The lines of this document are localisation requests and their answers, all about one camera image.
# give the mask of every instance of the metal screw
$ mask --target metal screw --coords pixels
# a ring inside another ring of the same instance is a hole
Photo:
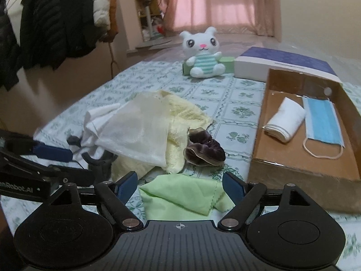
[[[236,227],[238,225],[238,221],[233,218],[227,218],[227,219],[223,219],[221,221],[221,224],[225,227]]]
[[[134,218],[125,219],[122,223],[125,227],[129,228],[137,227],[140,224],[139,220]]]

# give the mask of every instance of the blue surgical mask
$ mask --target blue surgical mask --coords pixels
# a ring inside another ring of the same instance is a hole
[[[330,100],[317,100],[303,97],[303,108],[306,111],[306,138],[303,142],[304,149],[316,158],[340,158],[345,144],[343,142],[340,124],[332,102]],[[340,145],[340,153],[335,157],[316,156],[306,148],[306,142],[308,139]]]

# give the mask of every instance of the purple box lid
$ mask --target purple box lid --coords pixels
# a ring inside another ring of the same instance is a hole
[[[299,65],[336,75],[336,73],[333,71],[331,66],[326,61],[322,61],[316,58],[299,55],[295,53],[274,50],[274,49],[260,48],[260,47],[251,47],[247,51],[245,51],[241,56],[268,59],[282,63]]]

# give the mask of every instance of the bed sheet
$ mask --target bed sheet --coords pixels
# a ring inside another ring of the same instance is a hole
[[[344,88],[361,110],[361,87],[346,83]],[[125,103],[131,99],[134,92],[159,89],[189,100],[213,117],[215,122],[210,126],[209,132],[226,152],[224,167],[187,165],[183,169],[183,174],[220,181],[223,173],[230,171],[239,178],[247,180],[265,84],[236,79],[233,74],[204,80],[183,76],[181,61],[143,61],[128,68],[49,122],[37,133],[36,138],[48,145],[67,147],[67,137],[82,130],[87,110],[103,105]],[[50,163],[38,160],[36,157],[30,159],[44,165]],[[161,169],[156,168],[140,179],[139,184],[150,182],[163,173]],[[3,196],[1,205],[10,230],[14,233],[39,203]],[[143,203],[138,191],[131,197],[127,207],[140,219],[145,220]],[[94,207],[84,206],[84,208],[96,212]],[[274,207],[267,208],[266,212],[274,209]],[[342,226],[347,236],[347,243],[338,266],[342,270],[361,270],[361,216],[333,213],[331,215]]]

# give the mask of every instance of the plush toy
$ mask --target plush toy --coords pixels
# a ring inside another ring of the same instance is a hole
[[[191,76],[196,78],[209,78],[221,75],[226,67],[218,63],[222,53],[218,52],[219,42],[214,37],[217,30],[214,27],[208,27],[202,33],[192,35],[187,31],[180,33],[183,38],[183,51],[187,57],[186,64],[193,66]]]

